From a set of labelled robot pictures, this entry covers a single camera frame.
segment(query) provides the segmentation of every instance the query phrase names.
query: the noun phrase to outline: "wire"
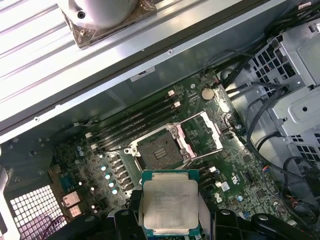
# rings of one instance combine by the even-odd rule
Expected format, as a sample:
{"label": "wire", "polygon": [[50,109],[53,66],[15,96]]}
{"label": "wire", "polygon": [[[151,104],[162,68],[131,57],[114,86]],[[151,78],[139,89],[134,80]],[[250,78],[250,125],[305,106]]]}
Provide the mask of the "wire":
{"label": "wire", "polygon": [[276,131],[276,132],[273,132],[273,133],[271,133],[270,135],[264,137],[264,138],[261,140],[261,142],[259,143],[259,145],[256,147],[256,149],[260,152],[260,149],[261,149],[261,147],[263,146],[263,144],[264,144],[266,141],[268,141],[269,139],[272,139],[272,138],[275,138],[275,137],[280,138],[280,137],[281,137],[280,132]]}
{"label": "wire", "polygon": [[247,146],[248,148],[251,150],[252,153],[254,153],[259,159],[261,159],[266,165],[269,165],[271,168],[276,169],[278,171],[280,171],[281,173],[287,174],[289,176],[292,176],[296,179],[300,179],[300,180],[304,180],[303,177],[294,174],[290,171],[287,171],[285,169],[282,169],[281,167],[275,165],[274,163],[270,162],[268,159],[266,159],[264,156],[262,156],[259,151],[256,149],[256,147],[254,146],[252,140],[251,140],[251,136],[252,133],[259,121],[259,119],[261,118],[262,114],[265,112],[265,110],[267,108],[269,108],[270,106],[272,106],[276,100],[282,96],[283,91],[281,89],[277,89],[277,91],[262,105],[262,107],[260,108],[260,110],[256,113],[256,115],[254,116],[253,120],[252,120],[252,124],[248,130],[247,133],[247,137],[246,137],[246,141],[247,141]]}
{"label": "wire", "polygon": [[286,186],[283,186],[283,188],[280,191],[280,197],[282,199],[282,201],[284,202],[284,206],[285,208],[288,210],[289,213],[291,213],[291,215],[293,215],[297,220],[299,220],[299,222],[301,222],[307,229],[311,230],[308,223],[306,223],[300,216],[298,216],[285,202],[285,197],[284,197],[284,190],[287,189],[288,187],[297,185],[297,184],[301,184],[304,183],[303,181],[296,181],[290,184],[287,184]]}
{"label": "wire", "polygon": [[265,87],[265,88],[269,88],[269,89],[276,89],[276,88],[279,88],[279,84],[272,84],[272,83],[265,83],[265,82],[258,82],[258,81],[253,81],[253,82],[250,82],[249,84],[248,83],[245,83],[243,85],[240,85],[236,88],[233,88],[233,89],[230,89],[228,91],[226,91],[227,94],[233,94],[235,92],[239,92],[243,89],[246,89],[248,87],[251,87],[251,86],[262,86],[262,87]]}
{"label": "wire", "polygon": [[219,52],[217,55],[211,57],[208,61],[208,63],[204,66],[203,70],[202,70],[202,75],[204,76],[206,74],[206,70],[207,68],[219,57],[221,57],[223,54],[226,54],[226,53],[235,53],[237,55],[242,55],[242,56],[247,56],[247,57],[250,57],[250,58],[253,58],[255,55],[252,55],[250,53],[246,53],[246,52],[242,52],[242,51],[238,51],[238,50],[234,50],[234,49],[226,49],[226,50],[223,50],[221,52]]}
{"label": "wire", "polygon": [[253,105],[255,105],[257,102],[262,102],[262,101],[263,101],[262,98],[258,98],[258,99],[256,99],[256,100],[254,100],[253,102],[251,102],[251,103],[248,105],[248,107],[246,108],[246,110],[245,110],[245,127],[246,127],[246,129],[249,128],[249,126],[248,126],[248,121],[249,121],[250,108],[251,108]]}
{"label": "wire", "polygon": [[238,86],[236,88],[233,88],[233,89],[230,89],[230,90],[226,91],[226,94],[233,94],[235,92],[239,92],[239,91],[241,91],[243,89],[246,89],[247,87],[249,87],[249,85],[246,83],[246,84],[240,85],[240,86]]}
{"label": "wire", "polygon": [[308,23],[319,17],[317,12],[320,9],[320,3],[314,3],[311,6],[303,9],[293,8],[289,13],[282,18],[271,22],[264,30],[267,38],[279,35],[282,31]]}
{"label": "wire", "polygon": [[52,220],[52,222],[49,224],[49,226],[44,230],[43,232],[43,235],[42,235],[42,238],[41,240],[44,240],[46,238],[46,235],[49,231],[49,228],[54,225],[60,218],[65,218],[66,220],[68,219],[68,216],[66,215],[60,215],[60,216],[57,216],[54,220]]}

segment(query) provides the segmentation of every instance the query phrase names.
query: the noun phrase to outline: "chip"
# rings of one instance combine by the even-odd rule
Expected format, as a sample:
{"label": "chip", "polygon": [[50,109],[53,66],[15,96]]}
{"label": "chip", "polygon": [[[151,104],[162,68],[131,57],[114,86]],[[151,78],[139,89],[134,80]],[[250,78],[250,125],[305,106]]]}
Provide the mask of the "chip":
{"label": "chip", "polygon": [[249,155],[245,155],[242,157],[245,164],[249,163],[252,159]]}
{"label": "chip", "polygon": [[166,169],[183,161],[183,156],[170,132],[142,144],[138,150],[148,170]]}
{"label": "chip", "polygon": [[262,198],[266,195],[265,191],[263,191],[262,189],[256,191],[255,194],[258,196],[258,198]]}

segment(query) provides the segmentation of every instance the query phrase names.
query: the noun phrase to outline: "black cable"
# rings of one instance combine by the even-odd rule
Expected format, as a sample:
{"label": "black cable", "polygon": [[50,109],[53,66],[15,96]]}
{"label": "black cable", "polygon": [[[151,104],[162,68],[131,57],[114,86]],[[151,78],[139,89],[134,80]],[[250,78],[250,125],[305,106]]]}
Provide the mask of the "black cable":
{"label": "black cable", "polygon": [[260,149],[261,147],[263,146],[263,144],[265,144],[266,141],[268,141],[269,139],[272,139],[272,138],[280,138],[281,137],[281,134],[280,132],[276,131],[276,132],[273,132],[267,136],[265,136],[261,141],[260,143],[258,144],[258,146],[256,147],[256,149],[260,152]]}
{"label": "black cable", "polygon": [[281,167],[275,165],[274,163],[272,163],[268,159],[266,159],[264,156],[262,156],[258,152],[258,150],[256,149],[256,147],[254,146],[254,144],[251,140],[252,133],[253,133],[259,119],[261,118],[262,114],[265,112],[265,110],[267,108],[272,106],[282,94],[283,94],[283,91],[281,89],[277,89],[277,91],[262,105],[260,110],[256,113],[256,115],[254,116],[254,118],[252,120],[252,124],[248,130],[248,133],[247,133],[247,137],[246,137],[247,146],[251,150],[252,153],[254,153],[259,159],[261,159],[266,165],[270,166],[271,168],[274,168],[274,169],[280,171],[281,173],[287,174],[287,175],[292,176],[296,179],[304,180],[303,177],[301,177],[297,174],[294,174],[290,171],[287,171],[285,169],[282,169]]}
{"label": "black cable", "polygon": [[249,85],[246,83],[246,84],[242,84],[242,85],[240,85],[240,86],[238,86],[238,87],[236,87],[236,88],[227,90],[227,91],[225,91],[225,92],[226,92],[226,94],[233,94],[233,93],[235,93],[235,92],[239,92],[239,91],[241,91],[241,90],[243,90],[243,89],[246,89],[247,87],[249,87]]}
{"label": "black cable", "polygon": [[273,84],[273,83],[259,82],[259,81],[251,81],[250,84],[247,84],[247,83],[242,84],[236,88],[227,90],[226,93],[233,94],[235,92],[239,92],[239,91],[246,89],[248,87],[251,87],[251,86],[262,86],[262,87],[269,88],[269,89],[276,89],[276,88],[279,88],[281,85],[280,84]]}
{"label": "black cable", "polygon": [[251,102],[248,107],[246,108],[245,110],[245,127],[246,129],[249,128],[248,126],[248,121],[249,121],[249,112],[250,112],[250,109],[253,105],[255,105],[257,102],[262,102],[263,99],[262,98],[257,98],[256,100],[254,100],[253,102]]}
{"label": "black cable", "polygon": [[305,7],[300,10],[293,8],[292,11],[285,14],[282,18],[271,22],[264,30],[267,38],[279,35],[282,31],[305,24],[312,20],[317,19],[320,3],[314,3],[311,6]]}
{"label": "black cable", "polygon": [[308,225],[316,224],[318,222],[318,218],[320,216],[319,209],[315,207],[314,205],[304,202],[304,201],[298,201],[296,206],[294,206],[294,210],[297,206],[303,207],[309,214],[309,216],[306,216],[305,222]]}
{"label": "black cable", "polygon": [[226,50],[223,50],[221,52],[219,52],[217,55],[211,57],[208,61],[208,63],[204,66],[203,70],[202,70],[202,75],[204,76],[206,74],[206,69],[219,57],[221,57],[222,55],[226,54],[226,53],[235,53],[237,55],[242,55],[242,56],[247,56],[247,57],[250,57],[250,58],[253,58],[254,55],[250,54],[250,53],[246,53],[246,52],[242,52],[242,51],[237,51],[237,50],[234,50],[234,49],[226,49]]}

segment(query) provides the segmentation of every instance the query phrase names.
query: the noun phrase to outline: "screw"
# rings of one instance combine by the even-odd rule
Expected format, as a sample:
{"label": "screw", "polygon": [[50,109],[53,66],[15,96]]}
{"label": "screw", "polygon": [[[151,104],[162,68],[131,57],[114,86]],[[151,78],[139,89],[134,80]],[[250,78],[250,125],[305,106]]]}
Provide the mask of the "screw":
{"label": "screw", "polygon": [[20,182],[20,180],[21,180],[21,177],[19,177],[19,176],[16,176],[16,177],[14,178],[14,182],[15,182],[15,183]]}
{"label": "screw", "polygon": [[230,215],[230,212],[228,210],[225,210],[225,209],[221,210],[221,213],[223,215]]}
{"label": "screw", "polygon": [[183,159],[184,159],[184,160],[187,160],[187,159],[189,159],[189,158],[190,158],[189,154],[187,154],[187,153],[186,153],[186,154],[183,154]]}
{"label": "screw", "polygon": [[269,220],[269,218],[267,216],[265,216],[265,215],[260,215],[259,219],[262,220],[262,221],[268,221]]}
{"label": "screw", "polygon": [[38,174],[39,174],[39,176],[42,176],[42,175],[44,175],[44,174],[45,174],[45,171],[40,170],[40,171],[38,171]]}

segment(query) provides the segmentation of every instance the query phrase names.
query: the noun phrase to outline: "green circuit board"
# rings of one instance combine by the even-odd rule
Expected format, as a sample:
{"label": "green circuit board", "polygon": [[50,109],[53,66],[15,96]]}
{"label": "green circuit board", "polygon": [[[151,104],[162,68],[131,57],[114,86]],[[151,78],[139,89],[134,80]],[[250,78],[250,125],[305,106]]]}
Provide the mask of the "green circuit board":
{"label": "green circuit board", "polygon": [[[182,124],[185,141],[197,156],[208,154],[216,148],[211,129],[208,128],[201,116],[193,117],[205,111],[208,118],[220,131],[225,129],[228,129],[228,131],[220,134],[223,150],[197,159],[197,162],[195,162],[195,164],[207,163],[215,166],[219,172],[215,175],[215,181],[209,182],[200,190],[209,196],[219,208],[235,211],[244,219],[249,220],[252,215],[257,213],[268,213],[288,221],[290,215],[283,203],[269,194],[263,184],[262,165],[246,147],[244,141],[246,130],[242,127],[243,123],[240,121],[225,90],[218,86],[214,89],[214,98],[212,100],[204,100],[202,91],[207,87],[207,83],[203,82],[199,75],[189,77],[113,115],[99,125],[86,130],[86,132],[97,132],[109,124],[116,123],[128,116],[129,113],[147,106],[152,101],[167,95],[169,91],[173,90],[176,99],[181,104],[179,112],[166,122],[160,122],[146,130],[142,135],[166,123],[179,123],[192,117]],[[90,147],[92,144],[90,138],[86,139],[84,135],[85,132],[82,132],[54,148],[55,157],[59,159],[61,169],[70,176],[71,180],[69,182],[73,182],[69,184],[69,188],[65,189],[65,191],[68,193],[77,188],[76,179],[85,180],[87,184],[86,194],[88,196],[86,199],[87,205],[105,202],[105,207],[101,212],[108,213],[113,209],[124,206],[130,198],[130,191],[120,190],[117,195],[111,193],[108,182],[113,179],[116,180],[116,178],[113,178],[115,170],[109,164],[110,159],[117,157],[123,162],[134,189],[141,187],[139,184],[141,172],[135,164],[135,158],[130,154],[125,154],[123,150],[104,154],[102,158],[95,155]],[[115,149],[126,147],[137,137],[139,136],[127,139],[116,146]],[[77,146],[81,147],[81,151],[84,153],[83,156],[79,156],[79,151],[76,150]],[[106,171],[102,172],[101,166],[108,167],[107,172],[113,174],[111,179],[105,179]],[[268,174],[266,174],[266,182],[273,192],[278,191],[276,184]],[[92,183],[98,185],[97,191],[94,193],[89,190]]]}

